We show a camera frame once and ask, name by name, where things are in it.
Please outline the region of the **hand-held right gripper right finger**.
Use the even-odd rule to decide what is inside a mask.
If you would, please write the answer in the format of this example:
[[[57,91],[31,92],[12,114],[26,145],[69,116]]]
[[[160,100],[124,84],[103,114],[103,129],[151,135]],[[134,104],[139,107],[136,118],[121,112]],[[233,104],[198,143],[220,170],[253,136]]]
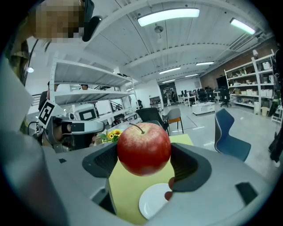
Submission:
[[[272,184],[229,155],[172,143],[170,162],[173,195],[154,221],[248,221],[272,192]]]

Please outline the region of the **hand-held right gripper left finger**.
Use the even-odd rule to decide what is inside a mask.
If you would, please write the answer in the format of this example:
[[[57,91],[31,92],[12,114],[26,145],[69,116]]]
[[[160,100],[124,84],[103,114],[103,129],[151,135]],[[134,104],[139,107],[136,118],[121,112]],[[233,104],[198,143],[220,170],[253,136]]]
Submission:
[[[62,170],[63,177],[71,179],[76,187],[91,200],[102,200],[110,191],[109,177],[118,161],[116,144],[101,144],[75,151],[56,153],[44,148],[47,165]]]

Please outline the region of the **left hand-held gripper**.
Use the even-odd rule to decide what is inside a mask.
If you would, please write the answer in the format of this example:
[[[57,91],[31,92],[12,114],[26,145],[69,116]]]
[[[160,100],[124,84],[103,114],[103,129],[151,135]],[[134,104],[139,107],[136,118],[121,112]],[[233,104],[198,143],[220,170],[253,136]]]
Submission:
[[[42,144],[51,146],[56,153],[89,147],[95,134],[103,132],[101,121],[71,120],[56,103],[46,100],[38,116],[44,128]]]

